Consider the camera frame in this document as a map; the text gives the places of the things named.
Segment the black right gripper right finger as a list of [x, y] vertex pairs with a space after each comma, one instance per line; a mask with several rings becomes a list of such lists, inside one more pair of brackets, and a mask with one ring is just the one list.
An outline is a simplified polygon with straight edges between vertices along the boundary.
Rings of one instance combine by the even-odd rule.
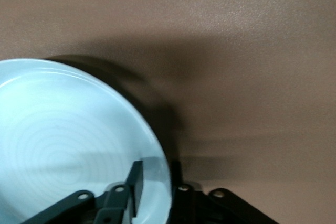
[[233, 192], [216, 188], [205, 194], [183, 179], [182, 165], [171, 162], [170, 223], [276, 223]]

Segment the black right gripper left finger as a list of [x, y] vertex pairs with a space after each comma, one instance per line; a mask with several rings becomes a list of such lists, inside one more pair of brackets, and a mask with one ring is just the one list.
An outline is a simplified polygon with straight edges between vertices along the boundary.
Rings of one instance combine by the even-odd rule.
[[87, 190], [72, 193], [26, 220], [26, 223], [131, 223], [142, 196], [143, 162], [132, 164], [126, 181], [95, 197]]

